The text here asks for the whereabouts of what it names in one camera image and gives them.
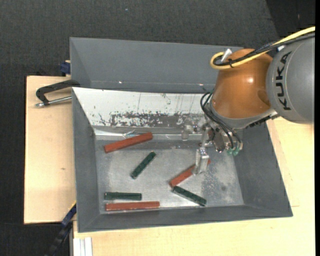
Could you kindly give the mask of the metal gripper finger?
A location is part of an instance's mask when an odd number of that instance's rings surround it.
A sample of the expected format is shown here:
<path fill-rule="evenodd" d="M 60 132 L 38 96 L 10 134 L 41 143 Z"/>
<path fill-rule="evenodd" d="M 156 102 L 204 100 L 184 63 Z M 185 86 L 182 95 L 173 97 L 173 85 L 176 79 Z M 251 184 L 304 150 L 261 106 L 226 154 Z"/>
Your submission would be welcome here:
<path fill-rule="evenodd" d="M 200 172 L 203 173 L 207 170 L 208 162 L 210 160 L 209 155 L 202 155 L 200 157 Z"/>
<path fill-rule="evenodd" d="M 195 174 L 198 175 L 201 173 L 202 169 L 202 150 L 197 149 L 195 153 Z"/>

